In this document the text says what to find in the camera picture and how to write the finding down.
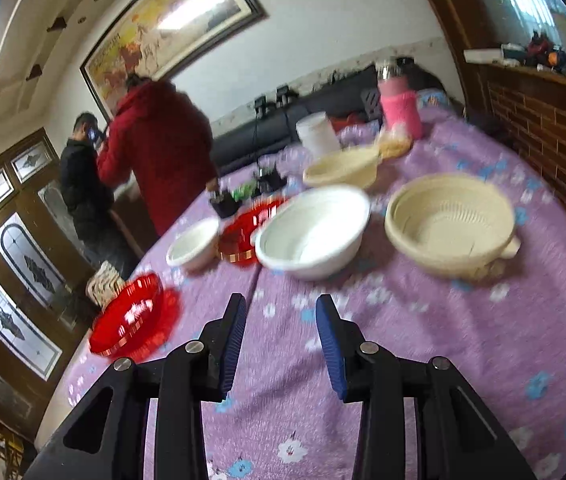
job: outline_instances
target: patterned cloth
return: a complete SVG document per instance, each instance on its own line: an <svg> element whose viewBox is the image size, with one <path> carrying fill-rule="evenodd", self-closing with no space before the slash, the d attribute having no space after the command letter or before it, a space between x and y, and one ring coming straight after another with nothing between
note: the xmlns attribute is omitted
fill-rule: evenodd
<svg viewBox="0 0 566 480"><path fill-rule="evenodd" d="M260 266L221 263L187 278L165 254L176 232L212 210L200 197L147 254L154 269L182 291L185 313L169 343L153 358L195 338L221 315L231 292L250 306L234 388L220 404L205 404L210 478L350 478L360 406L343 405L330 388L314 321L316 298L329 292L346 319L369 340L409 359L449 357L543 480L566 472L566 212L551 190L514 153L442 108L420 111L426 139L379 168L369 190L373 215L352 264L320 283L301 283ZM366 133L361 129L361 136ZM307 164L302 148L277 156L291 191ZM234 187L250 169L230 176ZM480 285L424 274L394 250L383 230L389 196L411 179L464 171L493 182L516 209L519 254L492 265ZM79 349L61 388L74 405L109 362ZM145 477L153 476L150 414ZM416 478L413 405L406 400L406 477Z"/></svg>

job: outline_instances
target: red hooded jacket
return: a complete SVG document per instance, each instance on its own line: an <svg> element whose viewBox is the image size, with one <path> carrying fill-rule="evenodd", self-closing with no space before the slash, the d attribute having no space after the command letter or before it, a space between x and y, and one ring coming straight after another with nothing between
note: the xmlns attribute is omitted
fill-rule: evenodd
<svg viewBox="0 0 566 480"><path fill-rule="evenodd" d="M216 176L211 147L209 121L189 97L167 81L147 82L119 102L98 155L98 176L116 187L133 170L162 236Z"/></svg>

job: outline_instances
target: black hair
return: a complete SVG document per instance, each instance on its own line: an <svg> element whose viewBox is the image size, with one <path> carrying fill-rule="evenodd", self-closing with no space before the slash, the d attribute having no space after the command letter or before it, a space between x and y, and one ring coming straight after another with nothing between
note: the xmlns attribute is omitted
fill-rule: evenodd
<svg viewBox="0 0 566 480"><path fill-rule="evenodd" d="M76 117L76 122L74 123L74 131L78 130L84 124L90 124L96 126L98 121L94 114L90 112L83 112L78 117Z"/></svg>
<svg viewBox="0 0 566 480"><path fill-rule="evenodd" d="M132 88L142 85L148 81L151 81L151 77L140 76L136 72L130 72L125 80L125 88L129 92Z"/></svg>

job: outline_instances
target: floral tablecloth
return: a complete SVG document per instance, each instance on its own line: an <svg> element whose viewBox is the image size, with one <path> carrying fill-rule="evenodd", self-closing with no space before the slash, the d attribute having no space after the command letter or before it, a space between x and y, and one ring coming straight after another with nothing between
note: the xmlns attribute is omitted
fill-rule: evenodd
<svg viewBox="0 0 566 480"><path fill-rule="evenodd" d="M298 282L260 266L221 262L191 278L165 263L177 232L213 214L205 197L192 205L143 259L182 293L185 312L169 342L151 358L195 338L220 316L232 292L250 306L234 388L203 407L210 478L350 478L359 405L343 405L330 389L314 321L316 298L332 294L341 315L395 355L427 361L449 357L482 396L536 476L566 472L566 212L552 191L514 153L439 108L424 108L427 137L380 166L368 190L373 214L361 249L345 270L320 283ZM352 142L369 128L349 130ZM275 159L290 174L290 192L308 156L297 146ZM250 168L230 176L235 187ZM428 173L464 171L493 182L516 211L519 254L497 261L479 285L424 274L394 250L383 229L389 196ZM79 349L61 381L74 405L109 362ZM145 477L152 478L154 412ZM413 405L406 400L407 478L416 478Z"/></svg>

